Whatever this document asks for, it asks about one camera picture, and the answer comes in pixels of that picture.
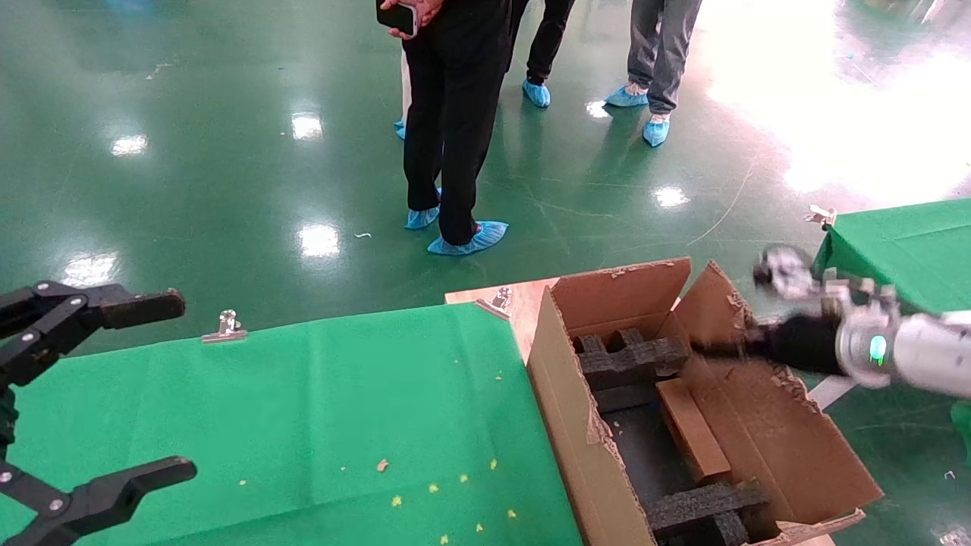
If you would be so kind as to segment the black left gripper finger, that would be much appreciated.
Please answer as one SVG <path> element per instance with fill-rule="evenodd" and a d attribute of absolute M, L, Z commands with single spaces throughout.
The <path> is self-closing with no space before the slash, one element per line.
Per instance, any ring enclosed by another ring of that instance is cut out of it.
<path fill-rule="evenodd" d="M 6 545 L 73 545 L 84 536 L 129 522 L 153 491 L 194 479 L 197 467 L 186 457 L 140 464 L 60 491 L 7 460 L 1 463 L 1 493 L 35 512 Z"/>
<path fill-rule="evenodd" d="M 25 387 L 100 331 L 179 319 L 179 290 L 129 293 L 121 284 L 77 289 L 39 282 L 2 295 L 1 383 Z"/>

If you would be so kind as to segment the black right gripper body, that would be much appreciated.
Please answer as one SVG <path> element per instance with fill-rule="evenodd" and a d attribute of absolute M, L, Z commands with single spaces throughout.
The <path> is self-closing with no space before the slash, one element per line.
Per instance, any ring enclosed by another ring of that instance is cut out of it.
<path fill-rule="evenodd" d="M 835 349 L 839 325 L 831 315 L 792 314 L 747 332 L 746 351 L 791 369 L 843 376 Z"/>

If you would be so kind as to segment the bystander bare hand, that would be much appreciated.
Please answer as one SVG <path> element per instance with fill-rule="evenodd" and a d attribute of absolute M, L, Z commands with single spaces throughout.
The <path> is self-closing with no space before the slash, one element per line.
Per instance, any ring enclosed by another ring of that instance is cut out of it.
<path fill-rule="evenodd" d="M 391 34 L 398 37 L 415 36 L 420 29 L 427 27 L 434 17 L 440 13 L 444 1 L 382 1 L 378 4 L 381 11 L 391 11 L 398 6 L 405 7 L 413 15 L 412 30 L 405 32 L 401 29 L 391 29 Z"/>

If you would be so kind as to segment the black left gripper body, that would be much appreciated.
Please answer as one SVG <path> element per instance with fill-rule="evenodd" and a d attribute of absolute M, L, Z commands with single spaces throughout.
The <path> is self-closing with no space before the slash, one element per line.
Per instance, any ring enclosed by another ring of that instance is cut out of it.
<path fill-rule="evenodd" d="M 20 412 L 15 408 L 15 393 L 9 387 L 1 388 L 0 401 L 0 456 L 7 456 L 15 442 L 15 425 Z"/>

